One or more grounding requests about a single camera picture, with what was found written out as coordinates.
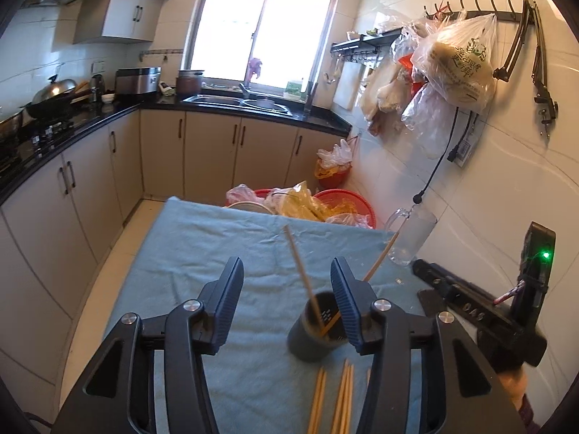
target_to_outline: clear glass beer mug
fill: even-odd
[[[393,263],[406,266],[414,259],[434,229],[436,217],[424,204],[415,204],[410,210],[398,209],[394,212],[386,221],[384,231],[396,232],[396,230],[392,230],[392,225],[401,217],[404,220],[399,228],[400,234],[387,256]]]

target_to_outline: tile floor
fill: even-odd
[[[68,352],[60,391],[61,406],[102,342],[106,323],[132,260],[163,205],[161,202],[143,200],[106,259],[86,301]]]

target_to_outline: light blue cloth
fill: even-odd
[[[153,224],[124,282],[107,333],[126,312],[142,318],[169,313],[219,278],[230,256],[239,256],[245,281],[227,343],[216,356],[204,356],[207,385],[222,434],[303,433],[319,364],[297,360],[286,337],[308,299],[283,233],[289,224],[315,292],[331,290],[329,270],[345,256],[361,279],[384,248],[384,234],[341,225],[169,199]],[[416,292],[427,288],[408,268],[384,260],[372,287],[406,312],[422,315]],[[351,432],[355,432],[366,393],[372,356],[359,356],[346,344],[322,361],[328,371],[319,432],[329,432],[342,365],[355,365]],[[413,356],[407,432],[418,432],[419,357]],[[166,433],[162,352],[156,353],[158,432]]]

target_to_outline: white cutting board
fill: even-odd
[[[360,81],[364,74],[364,65],[362,63],[344,62],[342,75],[338,81],[338,88],[334,95],[334,102],[338,106],[351,111],[354,107],[358,89],[360,89]]]

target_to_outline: window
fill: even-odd
[[[205,0],[191,68],[207,78],[246,80],[250,60],[261,73],[250,81],[277,89],[313,76],[331,0]]]

